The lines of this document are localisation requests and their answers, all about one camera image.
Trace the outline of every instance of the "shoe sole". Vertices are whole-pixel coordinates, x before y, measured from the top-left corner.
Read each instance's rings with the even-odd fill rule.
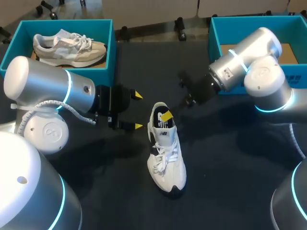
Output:
[[[63,59],[46,59],[46,58],[40,58],[39,61],[46,63],[48,65],[51,65],[51,66],[69,65],[69,66],[74,66],[76,68],[84,68],[84,67],[93,65],[96,62],[99,62],[104,57],[105,57],[105,54],[102,57],[98,57],[94,60],[86,61],[86,62],[75,62],[75,61],[68,61],[68,60],[63,60]]]

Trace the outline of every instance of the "floor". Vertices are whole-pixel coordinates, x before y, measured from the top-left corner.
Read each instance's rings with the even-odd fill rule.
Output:
[[[12,2],[24,2],[23,4],[13,4]],[[65,0],[64,5],[59,5],[59,0],[46,0],[52,5],[53,11],[58,15],[59,19],[103,19],[103,6],[101,0],[86,0],[86,7],[81,7],[79,0]],[[21,20],[48,20],[49,11],[44,8],[44,13],[41,17],[37,16],[36,6],[40,0],[13,0],[3,1],[0,3],[0,9],[3,7],[6,10],[0,12],[0,26],[13,34]],[[203,19],[193,18],[185,21],[185,33],[187,40],[206,40],[208,38],[208,28]],[[174,31],[174,22],[163,24],[163,29],[158,33],[155,31],[145,32],[138,36],[133,36],[132,42],[155,42],[155,41],[177,41],[178,35]]]

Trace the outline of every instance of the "shoe logo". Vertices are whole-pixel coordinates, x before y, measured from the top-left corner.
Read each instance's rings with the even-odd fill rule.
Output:
[[[163,120],[161,118],[162,115],[163,115],[162,113],[158,113],[158,121],[159,121],[158,126],[159,126],[159,128],[167,128],[168,127],[168,121],[163,122]]]

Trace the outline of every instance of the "cardboard box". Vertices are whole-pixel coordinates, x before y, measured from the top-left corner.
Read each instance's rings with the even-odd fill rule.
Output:
[[[208,52],[213,62],[260,27],[270,29],[282,43],[279,63],[291,87],[307,88],[307,23],[302,16],[212,18]],[[243,83],[231,92],[245,94]]]
[[[21,21],[9,48],[0,65],[0,73],[4,78],[9,63],[17,56],[31,57],[33,54],[33,37],[35,34],[53,36],[60,31],[86,35],[94,41],[107,44],[106,61],[90,68],[62,68],[81,76],[90,78],[95,85],[112,86],[116,62],[116,40],[112,20],[45,20]]]

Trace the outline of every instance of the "sneaker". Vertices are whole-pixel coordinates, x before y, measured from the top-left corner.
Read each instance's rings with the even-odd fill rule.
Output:
[[[158,102],[153,107],[148,123],[148,138],[152,148],[147,166],[158,187],[175,195],[184,188],[187,173],[175,122],[173,118],[166,122],[161,118],[168,110],[163,102]]]
[[[105,55],[107,46],[95,42],[85,35],[60,30],[48,37],[36,34],[33,47],[39,61],[52,66],[71,65],[77,68],[99,62]]]

